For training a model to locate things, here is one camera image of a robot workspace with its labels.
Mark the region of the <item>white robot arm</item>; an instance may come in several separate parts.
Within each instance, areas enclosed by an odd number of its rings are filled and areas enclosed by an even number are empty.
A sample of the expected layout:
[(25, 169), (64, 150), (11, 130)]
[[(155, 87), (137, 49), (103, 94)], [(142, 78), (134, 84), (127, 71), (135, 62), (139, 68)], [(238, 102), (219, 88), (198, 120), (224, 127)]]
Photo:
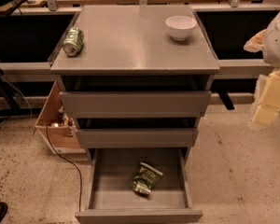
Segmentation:
[(266, 29), (245, 43), (244, 50), (261, 51), (264, 62), (273, 67), (268, 76), (259, 77), (257, 86), (262, 87), (262, 90), (256, 99), (255, 112), (249, 123), (252, 129), (264, 129), (280, 114), (280, 12)]

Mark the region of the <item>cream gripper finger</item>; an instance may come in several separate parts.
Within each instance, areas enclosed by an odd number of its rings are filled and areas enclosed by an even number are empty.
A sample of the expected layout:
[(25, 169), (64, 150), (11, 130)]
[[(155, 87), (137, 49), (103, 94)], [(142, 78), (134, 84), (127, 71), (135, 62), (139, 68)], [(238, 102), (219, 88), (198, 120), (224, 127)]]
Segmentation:
[(270, 126), (280, 113), (280, 69), (265, 79), (264, 88), (251, 121), (259, 126)]
[(244, 50), (254, 53), (262, 51), (265, 34), (266, 30), (261, 30), (253, 37), (251, 37), (248, 41), (245, 42)]

